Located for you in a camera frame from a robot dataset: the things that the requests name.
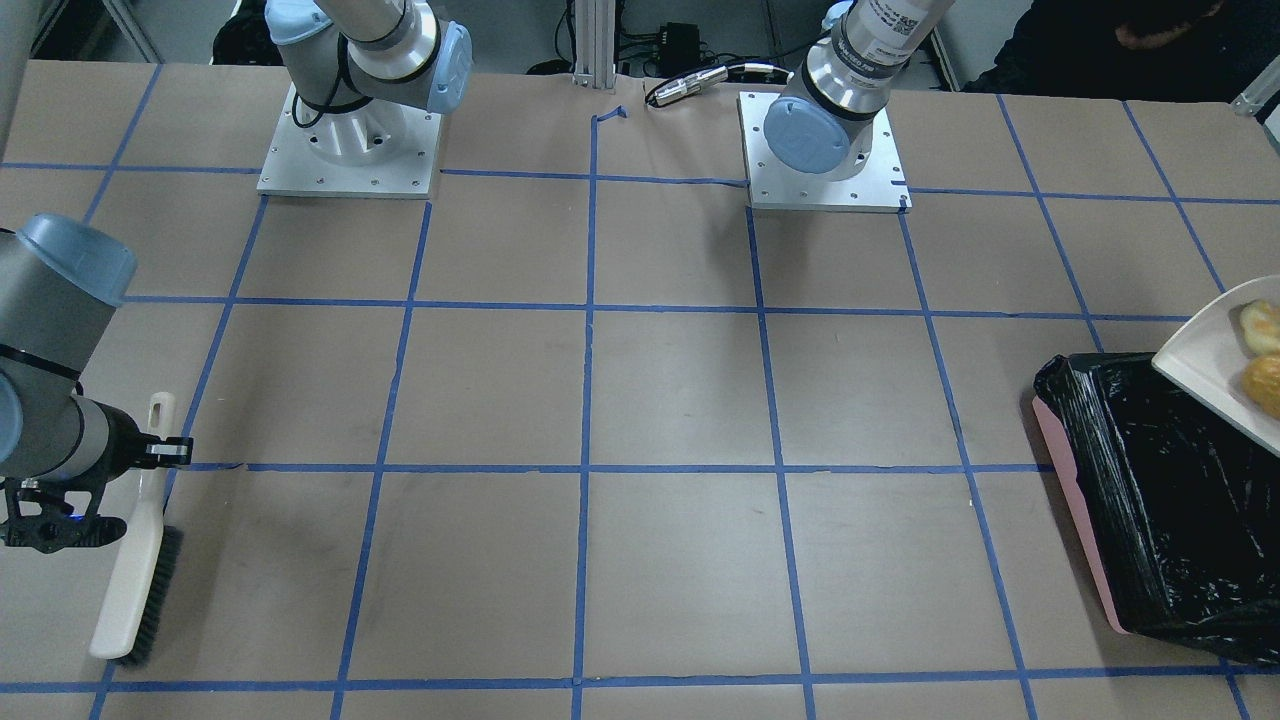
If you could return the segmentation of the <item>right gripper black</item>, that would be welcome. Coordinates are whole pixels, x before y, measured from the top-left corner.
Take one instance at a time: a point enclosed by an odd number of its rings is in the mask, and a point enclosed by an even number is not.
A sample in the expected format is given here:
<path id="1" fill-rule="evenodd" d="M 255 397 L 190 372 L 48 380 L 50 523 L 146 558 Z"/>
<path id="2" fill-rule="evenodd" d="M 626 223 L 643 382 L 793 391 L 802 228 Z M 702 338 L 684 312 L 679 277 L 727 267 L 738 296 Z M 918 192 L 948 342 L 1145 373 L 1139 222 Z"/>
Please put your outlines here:
<path id="1" fill-rule="evenodd" d="M 188 436 L 119 436 L 87 470 L 69 479 L 4 478 L 3 543 L 54 553 L 120 539 L 127 533 L 125 520 L 99 514 L 106 486 L 131 469 L 188 465 L 193 447 Z"/>

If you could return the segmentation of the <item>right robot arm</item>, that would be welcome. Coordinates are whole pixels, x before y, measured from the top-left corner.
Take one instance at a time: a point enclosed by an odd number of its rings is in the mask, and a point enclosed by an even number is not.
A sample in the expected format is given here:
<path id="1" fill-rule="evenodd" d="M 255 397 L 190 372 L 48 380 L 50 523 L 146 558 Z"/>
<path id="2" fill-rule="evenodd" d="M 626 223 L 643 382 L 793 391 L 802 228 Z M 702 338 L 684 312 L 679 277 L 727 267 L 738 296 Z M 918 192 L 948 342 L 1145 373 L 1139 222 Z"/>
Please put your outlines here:
<path id="1" fill-rule="evenodd" d="M 262 26 L 291 73 L 294 129 L 330 164 L 393 158 L 408 141 L 404 111 L 454 111 L 474 68 L 470 31 L 426 1 L 268 1 Z M 38 214 L 3 232 L 8 547 L 111 544 L 127 524 L 99 511 L 106 486 L 192 459 L 189 437 L 150 434 L 81 392 L 136 268 L 125 245 L 68 217 Z"/>

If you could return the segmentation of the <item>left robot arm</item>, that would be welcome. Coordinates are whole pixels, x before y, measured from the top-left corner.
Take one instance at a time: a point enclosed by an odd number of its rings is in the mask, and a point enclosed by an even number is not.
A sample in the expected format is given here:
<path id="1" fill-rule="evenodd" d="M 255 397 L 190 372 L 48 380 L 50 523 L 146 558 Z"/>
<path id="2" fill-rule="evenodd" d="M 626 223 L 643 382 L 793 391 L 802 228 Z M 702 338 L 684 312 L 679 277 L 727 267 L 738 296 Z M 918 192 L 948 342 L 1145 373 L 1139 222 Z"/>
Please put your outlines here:
<path id="1" fill-rule="evenodd" d="M 786 167 L 826 174 L 846 163 L 891 85 L 951 1 L 841 1 L 769 105 L 764 140 Z"/>

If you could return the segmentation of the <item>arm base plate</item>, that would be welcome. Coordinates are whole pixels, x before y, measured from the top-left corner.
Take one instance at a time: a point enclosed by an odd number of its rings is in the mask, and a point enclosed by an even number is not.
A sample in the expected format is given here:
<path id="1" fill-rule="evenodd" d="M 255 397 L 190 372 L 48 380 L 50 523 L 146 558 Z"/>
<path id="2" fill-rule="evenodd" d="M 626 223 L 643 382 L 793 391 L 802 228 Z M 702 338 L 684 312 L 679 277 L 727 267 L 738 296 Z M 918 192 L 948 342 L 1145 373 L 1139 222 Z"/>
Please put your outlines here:
<path id="1" fill-rule="evenodd" d="M 751 209 L 897 214 L 913 209 L 886 108 L 852 141 L 837 167 L 826 173 L 809 173 L 786 165 L 767 142 L 765 117 L 778 96 L 763 91 L 739 95 L 742 156 Z"/>
<path id="2" fill-rule="evenodd" d="M 445 117 L 381 100 L 315 124 L 291 86 L 256 188 L 264 196 L 428 200 Z"/>

